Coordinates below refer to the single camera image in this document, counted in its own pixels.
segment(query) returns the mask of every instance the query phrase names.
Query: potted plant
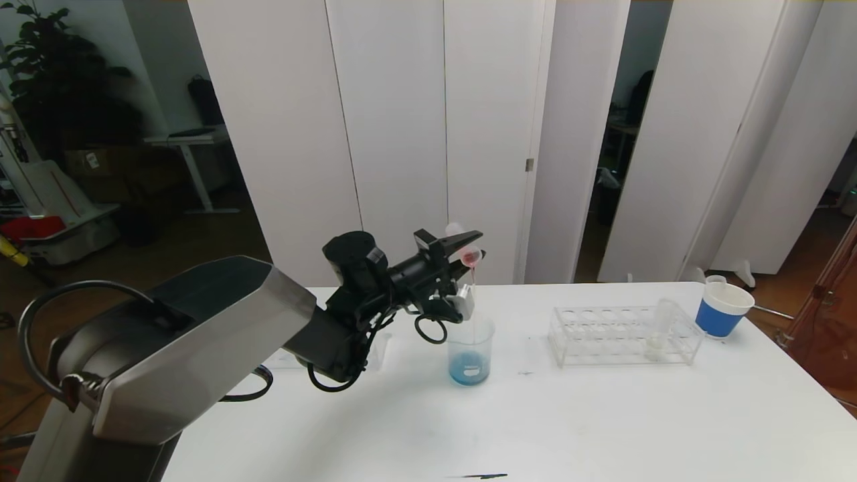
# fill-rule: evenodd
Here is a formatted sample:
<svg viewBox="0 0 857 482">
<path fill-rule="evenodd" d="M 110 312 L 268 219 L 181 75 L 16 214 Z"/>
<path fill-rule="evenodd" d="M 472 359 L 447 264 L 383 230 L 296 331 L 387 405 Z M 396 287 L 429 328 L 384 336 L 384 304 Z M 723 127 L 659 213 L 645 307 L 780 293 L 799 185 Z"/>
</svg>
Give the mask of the potted plant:
<svg viewBox="0 0 857 482">
<path fill-rule="evenodd" d="M 21 1 L 0 9 L 28 17 L 20 38 L 5 47 L 0 68 L 12 74 L 13 105 L 46 159 L 59 160 L 66 149 L 139 140 L 142 114 L 113 93 L 114 81 L 131 72 L 107 65 L 95 44 L 70 32 L 63 21 L 69 9 L 44 16 L 35 3 Z"/>
</svg>

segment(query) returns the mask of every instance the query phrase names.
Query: white table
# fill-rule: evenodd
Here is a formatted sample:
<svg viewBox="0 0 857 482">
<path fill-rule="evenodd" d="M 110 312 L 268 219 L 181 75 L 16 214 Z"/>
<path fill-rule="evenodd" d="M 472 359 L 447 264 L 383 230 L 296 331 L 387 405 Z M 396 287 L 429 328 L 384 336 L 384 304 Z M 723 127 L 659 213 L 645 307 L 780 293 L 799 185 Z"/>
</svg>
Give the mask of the white table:
<svg viewBox="0 0 857 482">
<path fill-rule="evenodd" d="M 548 354 L 553 306 L 668 297 L 695 315 L 698 283 L 477 295 L 497 325 L 482 385 L 452 383 L 446 347 L 422 341 L 401 313 L 381 371 L 341 394 L 314 389 L 304 371 L 276 371 L 258 401 L 219 403 L 194 422 L 164 481 L 857 480 L 857 422 L 746 319 L 725 342 L 705 340 L 694 366 L 560 370 Z M 234 393 L 260 385 L 251 377 Z"/>
<path fill-rule="evenodd" d="M 238 213 L 238 209 L 217 209 L 214 207 L 214 205 L 212 204 L 211 197 L 208 195 L 208 189 L 206 189 L 206 185 L 202 180 L 200 168 L 196 164 L 196 159 L 194 159 L 194 150 L 192 146 L 214 146 L 229 141 L 229 132 L 226 130 L 226 126 L 218 125 L 211 126 L 211 128 L 214 129 L 213 132 L 207 132 L 206 134 L 200 134 L 198 136 L 153 136 L 147 137 L 143 139 L 143 141 L 146 144 L 152 146 L 178 148 L 179 151 L 181 151 L 182 157 L 184 158 L 184 163 L 188 166 L 190 178 L 194 182 L 194 189 L 196 189 L 196 195 L 200 198 L 200 201 L 202 202 L 202 210 L 193 209 L 188 211 L 189 214 Z"/>
</svg>

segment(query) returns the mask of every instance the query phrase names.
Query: white partition panel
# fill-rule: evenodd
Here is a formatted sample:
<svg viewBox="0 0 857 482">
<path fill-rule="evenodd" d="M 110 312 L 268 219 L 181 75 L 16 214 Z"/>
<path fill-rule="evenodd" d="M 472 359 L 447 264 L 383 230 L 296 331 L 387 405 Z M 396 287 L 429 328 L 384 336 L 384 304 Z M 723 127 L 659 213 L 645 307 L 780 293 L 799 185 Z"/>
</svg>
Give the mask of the white partition panel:
<svg viewBox="0 0 857 482">
<path fill-rule="evenodd" d="M 687 255 L 681 279 L 712 261 L 747 190 L 794 83 L 822 2 L 788 2 L 726 166 Z"/>
<path fill-rule="evenodd" d="M 572 280 L 629 3 L 601 0 L 556 5 L 527 283 Z"/>
<path fill-rule="evenodd" d="M 363 229 L 391 264 L 446 226 L 443 0 L 327 0 Z"/>
<path fill-rule="evenodd" d="M 361 225 L 324 3 L 189 5 L 274 264 L 338 284 L 321 246 Z"/>
<path fill-rule="evenodd" d="M 546 4 L 554 7 L 546 0 L 444 2 L 449 219 L 485 233 L 480 283 L 512 283 L 526 246 L 520 238 L 529 236 L 524 166 L 540 135 L 534 117 L 542 115 L 546 79 L 539 61 L 550 42 L 542 34 L 545 17 L 553 20 Z"/>
<path fill-rule="evenodd" d="M 857 5 L 824 2 L 713 269 L 779 271 L 857 131 L 856 45 Z"/>
<path fill-rule="evenodd" d="M 673 4 L 599 280 L 679 277 L 782 6 L 783 0 Z"/>
</svg>

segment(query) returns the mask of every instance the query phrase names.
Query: blue and white cup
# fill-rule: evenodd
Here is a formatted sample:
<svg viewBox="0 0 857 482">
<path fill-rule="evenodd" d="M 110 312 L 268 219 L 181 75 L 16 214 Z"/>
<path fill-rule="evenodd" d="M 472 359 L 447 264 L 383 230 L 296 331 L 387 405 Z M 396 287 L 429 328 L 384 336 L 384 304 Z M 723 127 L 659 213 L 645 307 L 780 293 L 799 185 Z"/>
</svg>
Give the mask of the blue and white cup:
<svg viewBox="0 0 857 482">
<path fill-rule="evenodd" d="M 705 278 L 705 292 L 697 312 L 697 325 L 709 336 L 724 338 L 756 304 L 753 296 L 730 285 L 722 276 Z"/>
</svg>

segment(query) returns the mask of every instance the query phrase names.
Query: red liquid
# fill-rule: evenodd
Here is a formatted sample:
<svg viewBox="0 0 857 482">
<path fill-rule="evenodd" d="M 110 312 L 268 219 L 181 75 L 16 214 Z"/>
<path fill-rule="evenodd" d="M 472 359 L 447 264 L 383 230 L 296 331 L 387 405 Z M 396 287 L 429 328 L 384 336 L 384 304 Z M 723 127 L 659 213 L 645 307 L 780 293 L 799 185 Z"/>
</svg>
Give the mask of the red liquid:
<svg viewBox="0 0 857 482">
<path fill-rule="evenodd" d="M 461 262 L 466 267 L 473 268 L 479 262 L 479 258 L 481 257 L 481 256 L 479 256 L 479 254 L 481 254 L 481 253 L 476 253 L 476 252 L 464 253 L 461 256 Z"/>
</svg>

